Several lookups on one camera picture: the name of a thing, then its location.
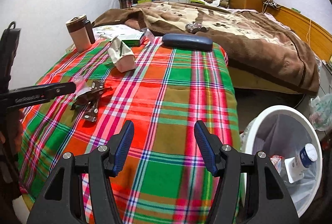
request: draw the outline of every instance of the brown blanket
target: brown blanket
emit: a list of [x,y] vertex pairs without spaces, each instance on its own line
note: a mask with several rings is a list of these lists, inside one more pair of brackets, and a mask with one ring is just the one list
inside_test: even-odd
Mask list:
[[94,27],[126,24],[135,29],[148,27],[155,35],[187,34],[185,25],[192,22],[210,28],[197,35],[222,46],[230,66],[300,93],[317,94],[318,68],[309,45],[262,13],[233,14],[198,4],[147,2],[129,9],[110,9],[95,20]]

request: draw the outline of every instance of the metal screw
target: metal screw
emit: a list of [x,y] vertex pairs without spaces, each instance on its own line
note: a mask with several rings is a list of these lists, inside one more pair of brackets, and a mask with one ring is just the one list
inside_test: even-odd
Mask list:
[[105,152],[107,150],[107,146],[106,145],[101,145],[98,147],[98,151],[99,152]]
[[258,152],[258,156],[261,158],[261,159],[264,159],[266,158],[266,154],[262,151]]
[[230,145],[228,145],[228,144],[224,144],[224,145],[222,146],[222,149],[223,149],[224,151],[230,151],[230,150],[232,149],[232,147],[231,147]]
[[67,153],[64,153],[63,156],[62,156],[64,159],[69,159],[71,157],[71,153],[67,152]]

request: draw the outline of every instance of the black handle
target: black handle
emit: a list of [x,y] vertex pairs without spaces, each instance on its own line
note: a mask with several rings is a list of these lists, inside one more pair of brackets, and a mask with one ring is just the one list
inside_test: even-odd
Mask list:
[[262,152],[254,157],[255,171],[250,174],[245,203],[248,219],[243,224],[298,224],[298,213],[283,180],[270,158],[258,154]]
[[35,200],[27,224],[86,224],[80,176],[75,173],[74,155],[63,154]]
[[86,30],[86,32],[88,34],[90,43],[94,44],[96,42],[96,40],[95,40],[95,36],[93,34],[91,22],[89,20],[85,21],[84,22],[84,27],[85,27],[85,30]]
[[194,34],[165,34],[162,38],[164,46],[188,50],[211,51],[212,39]]
[[116,207],[109,177],[105,175],[104,160],[109,148],[101,145],[89,154],[89,186],[95,223],[122,224]]
[[233,223],[240,187],[240,153],[229,145],[220,148],[220,154],[226,160],[224,174],[220,176],[211,210],[205,223]]

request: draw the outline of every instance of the blue gripper pad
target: blue gripper pad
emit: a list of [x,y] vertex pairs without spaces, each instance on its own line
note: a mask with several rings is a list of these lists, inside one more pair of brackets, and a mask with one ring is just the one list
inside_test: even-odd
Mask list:
[[222,146],[221,141],[217,136],[210,134],[203,121],[195,123],[194,135],[206,169],[214,177],[217,177],[218,168],[216,164],[221,161],[219,155]]
[[132,139],[134,137],[134,123],[129,120],[126,121],[118,135],[121,136],[121,141],[115,152],[113,168],[113,172],[116,175],[122,171],[130,145],[132,144]]

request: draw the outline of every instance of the wooden headboard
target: wooden headboard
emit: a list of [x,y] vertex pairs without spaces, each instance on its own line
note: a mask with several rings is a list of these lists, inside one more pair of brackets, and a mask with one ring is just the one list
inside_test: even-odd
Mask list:
[[[290,27],[303,41],[307,42],[310,19],[285,7],[279,9],[275,10],[268,7],[268,12],[277,21]],[[332,55],[332,35],[313,21],[311,21],[310,27],[310,47],[322,60],[328,61]]]

